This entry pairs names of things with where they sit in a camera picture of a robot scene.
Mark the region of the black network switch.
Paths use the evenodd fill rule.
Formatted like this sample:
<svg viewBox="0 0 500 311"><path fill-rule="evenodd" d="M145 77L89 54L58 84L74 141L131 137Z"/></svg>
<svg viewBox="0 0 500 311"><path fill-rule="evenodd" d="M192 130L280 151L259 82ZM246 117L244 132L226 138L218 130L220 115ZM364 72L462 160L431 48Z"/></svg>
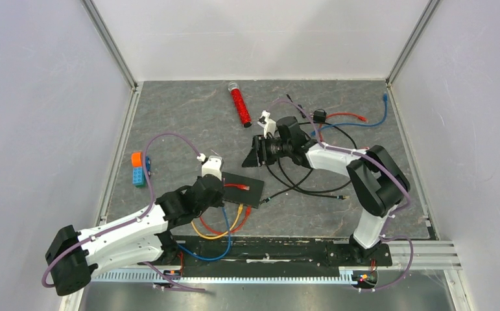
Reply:
<svg viewBox="0 0 500 311"><path fill-rule="evenodd" d="M247 205L257 209L261 204L265 182L238 174L223 172L225 202Z"/></svg>

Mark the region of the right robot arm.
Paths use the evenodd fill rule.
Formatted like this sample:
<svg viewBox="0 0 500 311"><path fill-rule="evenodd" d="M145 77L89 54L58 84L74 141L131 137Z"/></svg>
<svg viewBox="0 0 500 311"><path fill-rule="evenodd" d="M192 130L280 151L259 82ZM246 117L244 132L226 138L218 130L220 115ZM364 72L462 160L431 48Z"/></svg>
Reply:
<svg viewBox="0 0 500 311"><path fill-rule="evenodd" d="M293 116L273 121L270 113L263 111L258 123L263 133L253 137L242 166L272 165L288 157L295 165L349 177L363 208L350 238L350 258L357 264L372 260L390 212L409 197L409 182L389 153L379 145L347 149L319 142L310 138Z"/></svg>

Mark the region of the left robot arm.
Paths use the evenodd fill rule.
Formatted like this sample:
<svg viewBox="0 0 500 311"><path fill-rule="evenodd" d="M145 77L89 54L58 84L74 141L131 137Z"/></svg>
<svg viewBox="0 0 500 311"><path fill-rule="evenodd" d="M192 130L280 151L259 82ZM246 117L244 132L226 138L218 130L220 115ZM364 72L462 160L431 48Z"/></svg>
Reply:
<svg viewBox="0 0 500 311"><path fill-rule="evenodd" d="M67 225L57 231L45 253L42 285L66 296L117 268L156 260L171 264L179 249L171 230L210 207L222 207L223 196L223 181L208 174L108 224L81 230Z"/></svg>

